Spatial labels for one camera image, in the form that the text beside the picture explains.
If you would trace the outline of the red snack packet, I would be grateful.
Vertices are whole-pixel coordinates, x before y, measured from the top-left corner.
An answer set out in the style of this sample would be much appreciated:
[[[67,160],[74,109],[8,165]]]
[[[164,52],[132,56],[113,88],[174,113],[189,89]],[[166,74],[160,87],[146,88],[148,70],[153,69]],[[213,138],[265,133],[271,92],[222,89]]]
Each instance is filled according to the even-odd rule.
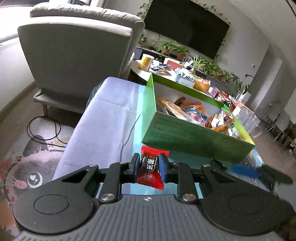
[[[148,146],[141,147],[141,161],[137,174],[137,184],[164,190],[164,183],[159,170],[159,155],[161,153],[168,157],[170,152]]]

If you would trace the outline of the green cardboard box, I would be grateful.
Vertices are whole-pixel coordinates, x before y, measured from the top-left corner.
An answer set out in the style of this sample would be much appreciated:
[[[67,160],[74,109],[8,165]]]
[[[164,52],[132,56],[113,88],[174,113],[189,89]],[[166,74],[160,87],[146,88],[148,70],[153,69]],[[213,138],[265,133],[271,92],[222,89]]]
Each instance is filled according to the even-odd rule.
[[[230,110],[225,104],[192,88],[151,74],[143,95],[142,143],[160,149],[189,153],[221,161],[239,163],[255,147],[255,143],[235,118],[236,133],[217,132],[185,116],[180,118],[164,110],[159,98],[174,103],[180,97],[186,103],[200,103],[208,115]]]

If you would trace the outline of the clear glass pitcher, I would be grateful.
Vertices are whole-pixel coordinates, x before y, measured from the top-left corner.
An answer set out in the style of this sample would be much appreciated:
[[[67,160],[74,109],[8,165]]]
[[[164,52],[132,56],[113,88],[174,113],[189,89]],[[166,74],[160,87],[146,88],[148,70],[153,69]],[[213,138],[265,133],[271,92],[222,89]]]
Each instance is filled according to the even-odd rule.
[[[245,107],[241,107],[241,110],[237,115],[237,119],[248,134],[251,134],[251,132],[260,123],[260,119],[252,111]]]

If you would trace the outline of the tan biscuit packet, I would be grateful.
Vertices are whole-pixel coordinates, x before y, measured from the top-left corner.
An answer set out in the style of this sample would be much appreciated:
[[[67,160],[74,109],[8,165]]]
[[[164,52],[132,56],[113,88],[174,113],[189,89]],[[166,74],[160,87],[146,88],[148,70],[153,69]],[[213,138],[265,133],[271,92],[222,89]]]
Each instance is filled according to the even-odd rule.
[[[161,97],[157,97],[157,101],[167,110],[169,111],[171,114],[173,114],[175,117],[184,120],[184,121],[188,121],[191,122],[193,119],[186,114],[179,106],[177,106],[176,104],[172,103],[169,100],[166,100],[164,98]]]

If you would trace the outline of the cat pattern rug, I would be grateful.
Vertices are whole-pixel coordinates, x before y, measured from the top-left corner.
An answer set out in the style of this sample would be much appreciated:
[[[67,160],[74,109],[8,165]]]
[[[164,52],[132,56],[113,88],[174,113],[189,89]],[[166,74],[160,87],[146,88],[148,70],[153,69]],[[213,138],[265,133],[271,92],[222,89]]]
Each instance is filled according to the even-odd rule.
[[[74,129],[37,120],[29,131],[36,140],[25,131],[1,160],[1,228],[13,237],[19,234],[13,204],[24,192],[52,180]]]

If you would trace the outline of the yellow woven basket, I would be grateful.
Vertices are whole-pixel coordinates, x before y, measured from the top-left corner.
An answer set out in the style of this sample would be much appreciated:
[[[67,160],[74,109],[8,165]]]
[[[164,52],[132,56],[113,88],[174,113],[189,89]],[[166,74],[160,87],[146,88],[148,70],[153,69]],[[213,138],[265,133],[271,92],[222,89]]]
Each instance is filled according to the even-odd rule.
[[[200,81],[198,81],[198,80],[194,80],[194,82],[195,82],[195,84],[194,84],[193,87],[194,87],[196,90],[200,90],[200,91],[202,91],[202,92],[207,92],[207,91],[209,90],[209,88],[210,88],[210,85],[205,84],[205,83],[203,83],[203,82],[200,82]]]

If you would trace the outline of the blue plastic tray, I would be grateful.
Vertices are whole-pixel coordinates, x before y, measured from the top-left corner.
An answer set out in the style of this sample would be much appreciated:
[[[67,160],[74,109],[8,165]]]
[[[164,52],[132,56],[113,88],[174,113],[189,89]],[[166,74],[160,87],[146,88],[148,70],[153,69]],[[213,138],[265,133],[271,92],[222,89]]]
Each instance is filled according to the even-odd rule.
[[[193,88],[195,85],[194,80],[191,80],[188,77],[182,77],[180,74],[176,75],[175,81],[190,88]]]

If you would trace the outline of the round white coffee table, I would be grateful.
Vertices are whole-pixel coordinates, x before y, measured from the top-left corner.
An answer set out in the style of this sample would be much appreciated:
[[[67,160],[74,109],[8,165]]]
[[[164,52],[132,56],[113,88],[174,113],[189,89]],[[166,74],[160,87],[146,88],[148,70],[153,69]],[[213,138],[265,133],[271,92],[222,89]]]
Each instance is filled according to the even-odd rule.
[[[149,78],[152,74],[166,78],[170,81],[175,81],[176,73],[173,70],[168,71],[168,74],[157,73],[150,69],[149,71],[142,71],[139,69],[140,60],[133,60],[131,65],[131,73],[139,77],[144,83],[149,81]]]

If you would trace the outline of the yellow canister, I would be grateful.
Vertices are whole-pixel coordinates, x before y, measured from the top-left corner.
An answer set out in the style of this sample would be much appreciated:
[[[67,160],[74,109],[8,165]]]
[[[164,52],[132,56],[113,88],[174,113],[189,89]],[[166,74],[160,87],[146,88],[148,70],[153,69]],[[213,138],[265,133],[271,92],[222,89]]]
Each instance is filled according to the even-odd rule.
[[[143,54],[140,61],[139,69],[142,71],[149,71],[154,57],[148,54]]]

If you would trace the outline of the spider plant in vase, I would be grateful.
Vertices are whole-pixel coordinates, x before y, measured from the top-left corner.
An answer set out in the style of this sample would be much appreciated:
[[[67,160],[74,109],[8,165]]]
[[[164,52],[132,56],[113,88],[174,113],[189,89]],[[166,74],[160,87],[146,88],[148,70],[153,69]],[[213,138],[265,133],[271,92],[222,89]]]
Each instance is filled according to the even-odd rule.
[[[193,68],[197,69],[201,72],[203,72],[204,74],[207,74],[208,72],[208,60],[205,59],[204,57],[200,56],[200,55],[196,55],[195,57],[192,58],[193,61]]]

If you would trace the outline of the grey tv cabinet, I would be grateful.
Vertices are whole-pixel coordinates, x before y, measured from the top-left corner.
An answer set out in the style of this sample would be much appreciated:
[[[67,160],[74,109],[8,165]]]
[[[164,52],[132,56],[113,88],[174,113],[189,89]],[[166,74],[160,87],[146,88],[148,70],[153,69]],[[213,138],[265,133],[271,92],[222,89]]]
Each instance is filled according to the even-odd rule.
[[[140,46],[137,46],[135,49],[135,57],[134,57],[134,60],[132,62],[132,66],[131,66],[131,73],[133,75],[137,75],[143,83],[148,81],[149,76],[151,74],[150,71],[142,71],[139,69],[140,60],[141,60],[143,54],[151,55],[156,60],[159,60],[163,64],[167,62],[166,59],[168,59],[169,62],[174,62],[174,64],[170,65],[169,69],[171,69],[171,66],[173,66],[173,69],[175,70],[177,68],[177,65],[181,65],[181,62],[174,59],[174,58],[170,58],[169,56],[161,55],[159,52],[152,51],[150,49],[145,49]],[[202,77],[204,79],[210,80],[211,85],[217,87],[220,90],[223,89],[224,91],[226,91],[228,88],[228,84],[229,84],[228,80],[226,80],[225,83],[221,82],[220,80],[218,80],[216,78],[213,78],[209,75],[202,73],[200,70],[195,70],[195,75]]]

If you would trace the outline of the black wall television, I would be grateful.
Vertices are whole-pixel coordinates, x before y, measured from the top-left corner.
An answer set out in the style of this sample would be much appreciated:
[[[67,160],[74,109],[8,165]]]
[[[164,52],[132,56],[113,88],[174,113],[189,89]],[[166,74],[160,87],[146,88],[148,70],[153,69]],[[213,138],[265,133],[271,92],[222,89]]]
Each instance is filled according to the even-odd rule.
[[[193,1],[152,1],[145,29],[166,36],[214,59],[230,22]]]

